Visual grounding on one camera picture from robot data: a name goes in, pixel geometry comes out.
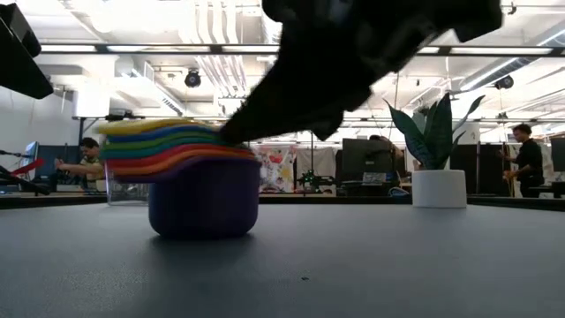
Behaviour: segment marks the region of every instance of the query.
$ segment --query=man in black shirt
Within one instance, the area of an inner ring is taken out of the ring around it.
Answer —
[[[528,125],[521,124],[514,127],[513,133],[516,140],[522,142],[522,146],[516,158],[506,157],[506,160],[518,164],[518,170],[505,171],[506,178],[508,180],[518,178],[520,192],[524,198],[538,198],[539,191],[531,188],[544,184],[541,148],[530,138],[531,128]]]

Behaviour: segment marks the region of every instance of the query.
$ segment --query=ceiling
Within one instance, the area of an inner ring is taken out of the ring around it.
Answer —
[[[10,2],[13,1],[0,0],[0,3]],[[276,34],[276,25],[273,28],[274,23],[265,21],[261,14],[260,0],[110,0],[105,3],[102,0],[18,0],[17,3],[42,43],[257,44],[267,43]],[[502,4],[503,11],[511,11],[510,1],[502,1]],[[556,30],[565,30],[565,0],[516,0],[514,6],[516,12],[505,16],[503,28],[463,45],[534,46],[551,35],[547,30],[553,30],[554,34]],[[453,33],[444,34],[433,44],[462,45]],[[101,57],[39,56],[37,62],[78,64],[95,75],[97,58]],[[187,114],[216,117],[228,116],[239,105],[239,98],[260,80],[273,58],[137,55],[121,56],[119,61],[126,61],[126,65],[140,71],[150,66],[157,89],[182,104]],[[486,99],[473,117],[494,118],[506,111],[510,118],[563,118],[565,64],[562,61],[543,58],[512,72],[515,85],[511,89],[497,90],[487,85],[456,95],[454,117],[462,117],[472,100],[484,94]],[[464,83],[479,79],[505,63],[512,61],[497,57],[416,57],[398,74],[389,74],[375,83],[374,96],[347,116],[389,117],[383,99],[410,113],[418,106],[431,104],[447,90],[461,90]],[[199,87],[186,86],[185,76],[190,69],[199,70],[202,81]],[[166,106],[144,94],[147,92],[144,86],[133,89],[135,85],[119,80],[112,107],[169,116]],[[355,134],[383,133],[376,126],[375,122],[368,121],[344,127],[332,140]],[[481,124],[481,132],[492,133],[494,128],[496,124]],[[551,132],[541,125],[537,133]],[[395,133],[389,134],[402,140]],[[303,133],[278,140],[297,138],[310,140],[309,134]]]

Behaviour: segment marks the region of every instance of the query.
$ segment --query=wall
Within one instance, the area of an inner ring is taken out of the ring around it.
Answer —
[[[77,145],[79,121],[72,119],[72,102],[51,95],[43,100],[0,87],[0,149],[22,152],[38,141],[44,145]],[[18,158],[0,155],[0,164],[8,170],[17,167]]]

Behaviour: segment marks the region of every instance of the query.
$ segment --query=snake plant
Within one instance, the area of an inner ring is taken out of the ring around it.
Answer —
[[[404,135],[406,147],[426,170],[442,170],[451,155],[454,147],[465,132],[453,137],[475,111],[485,96],[477,98],[463,117],[454,127],[451,117],[451,100],[449,93],[445,94],[438,102],[430,107],[427,115],[415,112],[410,118],[400,110],[395,110],[385,101],[390,109],[392,120],[396,128]]]

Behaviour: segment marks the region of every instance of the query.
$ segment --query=potted plant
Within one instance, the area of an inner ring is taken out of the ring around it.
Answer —
[[[467,115],[453,126],[449,93],[430,107],[426,115],[415,112],[410,118],[387,102],[396,128],[403,133],[406,148],[422,163],[412,174],[412,204],[421,208],[465,208],[467,191],[462,170],[446,170],[453,148],[465,132],[454,136],[484,96],[477,98]]]

